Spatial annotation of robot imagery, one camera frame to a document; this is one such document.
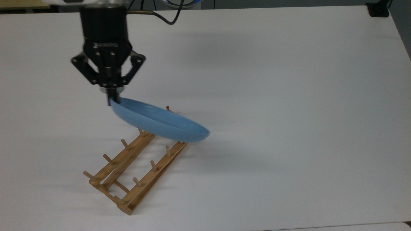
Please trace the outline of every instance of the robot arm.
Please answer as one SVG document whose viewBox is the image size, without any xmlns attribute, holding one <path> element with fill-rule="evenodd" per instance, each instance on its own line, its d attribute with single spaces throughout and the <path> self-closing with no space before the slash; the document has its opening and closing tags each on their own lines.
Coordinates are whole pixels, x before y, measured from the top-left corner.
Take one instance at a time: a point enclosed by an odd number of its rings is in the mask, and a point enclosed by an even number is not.
<svg viewBox="0 0 411 231">
<path fill-rule="evenodd" d="M 141 65 L 145 57 L 132 50 L 127 32 L 127 9 L 122 0 L 43 0 L 55 5 L 81 5 L 80 18 L 83 27 L 83 51 L 73 57 L 72 64 L 91 84 L 98 84 L 102 92 L 110 99 L 120 103 L 120 93 L 124 90 Z M 177 20 L 183 0 L 172 22 L 168 22 L 152 11 L 129 11 L 129 14 L 155 15 L 172 25 Z M 132 68 L 122 75 L 121 66 L 130 56 Z M 95 71 L 88 63 L 91 60 L 98 68 Z"/>
</svg>

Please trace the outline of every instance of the bamboo dish rack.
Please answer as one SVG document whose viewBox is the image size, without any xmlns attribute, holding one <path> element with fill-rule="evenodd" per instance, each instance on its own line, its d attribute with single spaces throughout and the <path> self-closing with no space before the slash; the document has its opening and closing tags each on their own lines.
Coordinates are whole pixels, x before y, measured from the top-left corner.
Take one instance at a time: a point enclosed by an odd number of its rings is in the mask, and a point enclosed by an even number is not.
<svg viewBox="0 0 411 231">
<path fill-rule="evenodd" d="M 116 203 L 117 207 L 122 212 L 128 215 L 131 215 L 134 212 L 136 207 L 152 189 L 154 184 L 158 181 L 158 179 L 160 179 L 170 164 L 188 144 L 185 142 L 177 142 L 172 148 L 166 146 L 166 154 L 161 158 L 161 160 L 159 160 L 156 164 L 154 161 L 150 161 L 152 167 L 151 170 L 141 180 L 134 177 L 132 180 L 136 185 L 132 189 L 128 190 L 117 179 L 155 137 L 155 135 L 141 129 L 139 129 L 139 132 L 140 135 L 130 144 L 127 144 L 124 139 L 121 140 L 124 145 L 124 149 L 113 159 L 104 154 L 103 157 L 107 160 L 108 164 L 106 164 L 97 174 L 93 176 L 87 171 L 83 172 L 85 176 L 90 178 L 88 182 L 94 188 L 101 191 L 104 195 Z M 126 193 L 123 198 L 113 196 L 108 192 L 109 188 L 113 184 L 116 184 Z"/>
</svg>

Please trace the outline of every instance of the blue bowl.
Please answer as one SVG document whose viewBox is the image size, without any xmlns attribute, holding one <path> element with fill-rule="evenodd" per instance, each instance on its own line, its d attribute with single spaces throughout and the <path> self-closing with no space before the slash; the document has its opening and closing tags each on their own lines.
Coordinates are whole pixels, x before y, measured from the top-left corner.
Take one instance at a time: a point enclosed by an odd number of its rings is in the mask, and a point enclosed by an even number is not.
<svg viewBox="0 0 411 231">
<path fill-rule="evenodd" d="M 121 98 L 120 103 L 110 100 L 114 113 L 125 122 L 157 136 L 182 142 L 199 142 L 210 132 L 198 123 L 132 99 Z"/>
</svg>

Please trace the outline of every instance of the table surface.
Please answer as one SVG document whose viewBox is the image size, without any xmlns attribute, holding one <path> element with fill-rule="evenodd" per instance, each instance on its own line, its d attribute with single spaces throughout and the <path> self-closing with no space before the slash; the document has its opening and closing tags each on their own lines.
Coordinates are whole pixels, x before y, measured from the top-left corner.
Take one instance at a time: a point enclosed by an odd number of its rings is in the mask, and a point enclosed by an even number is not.
<svg viewBox="0 0 411 231">
<path fill-rule="evenodd" d="M 147 60 L 122 96 L 169 105 L 210 136 L 125 215 L 82 174 L 138 131 L 69 62 L 83 43 L 79 15 L 0 15 L 1 230 L 411 220 L 411 62 L 391 17 L 352 6 L 183 11 L 173 26 L 127 20 Z M 156 137 L 119 181 L 131 187 L 172 143 Z"/>
</svg>

